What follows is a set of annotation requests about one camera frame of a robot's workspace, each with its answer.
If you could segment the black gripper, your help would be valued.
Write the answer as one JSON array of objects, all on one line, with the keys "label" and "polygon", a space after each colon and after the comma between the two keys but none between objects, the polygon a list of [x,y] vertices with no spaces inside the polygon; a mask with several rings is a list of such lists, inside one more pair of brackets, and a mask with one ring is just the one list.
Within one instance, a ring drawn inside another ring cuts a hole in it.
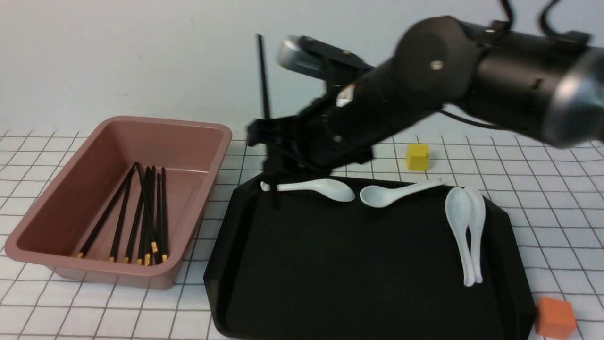
[{"label": "black gripper", "polygon": [[248,125],[248,146],[266,146],[265,176],[302,172],[300,155],[321,171],[373,159],[369,124],[359,110],[337,106],[337,95],[326,92],[295,116],[255,119]]}]

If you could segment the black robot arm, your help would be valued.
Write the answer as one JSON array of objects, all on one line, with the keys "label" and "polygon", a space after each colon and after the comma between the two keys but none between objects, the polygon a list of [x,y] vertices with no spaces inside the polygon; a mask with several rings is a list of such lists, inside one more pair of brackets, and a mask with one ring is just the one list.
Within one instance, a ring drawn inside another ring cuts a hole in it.
[{"label": "black robot arm", "polygon": [[320,79],[326,92],[298,114],[272,118],[266,85],[264,118],[248,125],[247,144],[265,145],[266,174],[328,174],[371,161],[373,145],[408,129],[444,106],[555,148],[603,140],[603,49],[590,34],[558,33],[541,11],[542,36],[514,32],[507,21],[491,26],[431,17],[405,32],[381,65],[366,64],[308,36],[289,36],[278,62]]}]

